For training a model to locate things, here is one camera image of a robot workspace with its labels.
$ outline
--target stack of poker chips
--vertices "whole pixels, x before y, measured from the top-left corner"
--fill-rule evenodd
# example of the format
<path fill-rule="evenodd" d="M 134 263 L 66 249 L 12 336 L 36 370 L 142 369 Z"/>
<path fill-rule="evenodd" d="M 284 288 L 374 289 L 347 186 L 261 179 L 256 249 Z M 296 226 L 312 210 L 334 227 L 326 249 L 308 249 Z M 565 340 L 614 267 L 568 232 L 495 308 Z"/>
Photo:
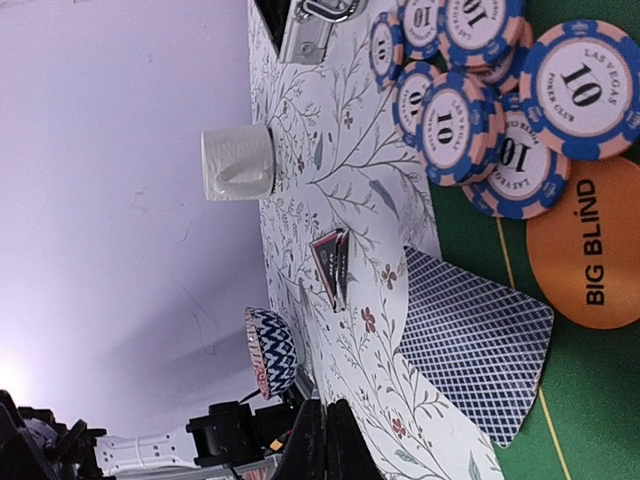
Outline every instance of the stack of poker chips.
<path fill-rule="evenodd" d="M 536 42 L 522 0 L 496 3 L 493 18 L 482 2 L 398 0 L 373 24 L 370 63 L 429 180 L 524 220 L 560 200 L 571 161 L 616 156 L 640 136 L 640 49 L 595 20 Z M 446 73 L 427 62 L 438 53 Z"/>

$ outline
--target blue patterned card back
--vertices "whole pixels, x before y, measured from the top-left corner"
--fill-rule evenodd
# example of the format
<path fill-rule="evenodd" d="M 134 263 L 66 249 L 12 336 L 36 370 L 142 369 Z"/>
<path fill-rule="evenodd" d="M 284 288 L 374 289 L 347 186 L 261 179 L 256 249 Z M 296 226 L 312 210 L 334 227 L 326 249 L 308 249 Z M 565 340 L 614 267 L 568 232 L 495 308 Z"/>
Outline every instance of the blue patterned card back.
<path fill-rule="evenodd" d="M 501 447 L 533 406 L 553 310 L 521 292 L 405 247 L 402 354 Z"/>

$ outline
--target small card deck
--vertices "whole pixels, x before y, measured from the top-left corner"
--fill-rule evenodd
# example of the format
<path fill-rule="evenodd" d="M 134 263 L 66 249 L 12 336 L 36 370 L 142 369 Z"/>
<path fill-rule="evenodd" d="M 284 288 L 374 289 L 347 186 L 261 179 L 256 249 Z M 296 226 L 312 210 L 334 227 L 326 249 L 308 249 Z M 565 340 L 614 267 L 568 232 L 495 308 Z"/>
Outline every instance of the small card deck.
<path fill-rule="evenodd" d="M 311 249 L 333 311 L 346 310 L 349 231 L 338 228 L 311 242 Z"/>

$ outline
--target white cup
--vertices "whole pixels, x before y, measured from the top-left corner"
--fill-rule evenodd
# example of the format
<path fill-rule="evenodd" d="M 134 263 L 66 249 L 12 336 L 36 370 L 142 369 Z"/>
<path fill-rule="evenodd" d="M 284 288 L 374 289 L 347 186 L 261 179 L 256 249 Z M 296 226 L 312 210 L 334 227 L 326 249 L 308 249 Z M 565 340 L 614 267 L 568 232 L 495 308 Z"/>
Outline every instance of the white cup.
<path fill-rule="evenodd" d="M 263 124 L 202 132 L 207 200 L 255 200 L 273 191 L 275 154 Z"/>

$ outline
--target yellow table line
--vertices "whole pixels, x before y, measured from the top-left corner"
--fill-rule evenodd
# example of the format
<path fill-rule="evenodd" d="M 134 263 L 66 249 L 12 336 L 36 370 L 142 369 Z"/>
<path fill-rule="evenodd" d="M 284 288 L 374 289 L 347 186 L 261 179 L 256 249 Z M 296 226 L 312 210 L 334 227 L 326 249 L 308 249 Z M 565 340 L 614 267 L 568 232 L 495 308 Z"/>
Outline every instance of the yellow table line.
<path fill-rule="evenodd" d="M 507 249 L 507 242 L 504 238 L 504 231 L 502 230 L 502 222 L 500 218 L 496 218 L 496 225 L 498 226 L 498 236 L 500 237 L 500 245 L 502 247 L 502 254 L 504 256 L 504 263 L 507 267 L 507 275 L 509 276 L 509 283 L 511 284 L 511 288 L 516 288 L 515 278 L 513 277 L 513 270 L 511 268 L 511 259 L 509 257 L 509 250 Z M 569 467 L 567 466 L 567 461 L 564 458 L 564 454 L 562 453 L 562 447 L 560 447 L 560 441 L 558 440 L 558 434 L 556 433 L 556 429 L 553 426 L 553 420 L 551 419 L 551 412 L 549 411 L 549 406 L 547 405 L 547 400 L 544 396 L 544 391 L 542 390 L 542 385 L 539 387 L 540 391 L 540 404 L 542 405 L 542 410 L 544 411 L 544 416 L 547 420 L 547 426 L 549 427 L 549 432 L 551 433 L 551 439 L 553 440 L 553 445 L 556 447 L 556 452 L 558 453 L 558 458 L 560 459 L 560 464 L 562 465 L 562 470 L 564 471 L 564 476 L 567 480 L 572 480 L 571 473 L 569 472 Z"/>

